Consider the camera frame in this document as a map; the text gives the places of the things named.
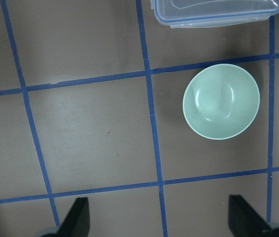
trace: black object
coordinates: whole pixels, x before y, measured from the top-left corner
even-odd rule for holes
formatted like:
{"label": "black object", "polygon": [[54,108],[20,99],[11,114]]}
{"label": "black object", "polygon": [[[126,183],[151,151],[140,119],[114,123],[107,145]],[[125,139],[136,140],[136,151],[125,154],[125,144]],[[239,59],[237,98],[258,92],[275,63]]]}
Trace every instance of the black object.
{"label": "black object", "polygon": [[90,214],[88,198],[80,197],[75,200],[58,232],[42,237],[87,237],[89,231]]}
{"label": "black object", "polygon": [[230,195],[228,226],[234,237],[279,237],[241,195]]}

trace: plastic container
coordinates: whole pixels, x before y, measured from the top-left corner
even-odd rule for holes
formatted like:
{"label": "plastic container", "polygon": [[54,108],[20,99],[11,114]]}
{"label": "plastic container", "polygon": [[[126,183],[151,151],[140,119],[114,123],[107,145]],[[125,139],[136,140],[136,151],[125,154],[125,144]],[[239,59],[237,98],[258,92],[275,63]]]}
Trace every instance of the plastic container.
{"label": "plastic container", "polygon": [[157,20],[171,28],[229,26],[267,20],[279,0],[151,0]]}
{"label": "plastic container", "polygon": [[235,137],[256,117],[259,88],[245,69],[217,64],[198,73],[183,97],[183,114],[197,134],[213,140]]}

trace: clear plastic container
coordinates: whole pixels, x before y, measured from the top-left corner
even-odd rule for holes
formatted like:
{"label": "clear plastic container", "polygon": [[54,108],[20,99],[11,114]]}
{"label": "clear plastic container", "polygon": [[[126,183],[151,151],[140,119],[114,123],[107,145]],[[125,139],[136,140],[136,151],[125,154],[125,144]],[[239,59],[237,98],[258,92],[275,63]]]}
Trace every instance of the clear plastic container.
{"label": "clear plastic container", "polygon": [[157,20],[171,28],[229,26],[267,20],[279,0],[151,0]]}

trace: light green bowl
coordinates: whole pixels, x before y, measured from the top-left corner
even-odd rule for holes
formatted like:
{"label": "light green bowl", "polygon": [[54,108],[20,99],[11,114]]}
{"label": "light green bowl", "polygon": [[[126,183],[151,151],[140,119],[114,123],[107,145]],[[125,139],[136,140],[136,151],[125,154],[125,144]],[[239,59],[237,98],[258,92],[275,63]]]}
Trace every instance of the light green bowl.
{"label": "light green bowl", "polygon": [[222,140],[245,131],[259,104],[259,88],[249,72],[232,64],[217,64],[191,80],[183,97],[183,113],[196,133]]}

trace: container lid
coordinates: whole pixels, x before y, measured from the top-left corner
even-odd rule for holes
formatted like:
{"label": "container lid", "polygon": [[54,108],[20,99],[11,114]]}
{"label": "container lid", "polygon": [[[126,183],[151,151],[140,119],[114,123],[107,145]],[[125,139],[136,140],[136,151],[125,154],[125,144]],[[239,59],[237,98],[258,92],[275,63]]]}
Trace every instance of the container lid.
{"label": "container lid", "polygon": [[154,0],[157,19],[166,25],[217,18],[271,16],[279,0]]}

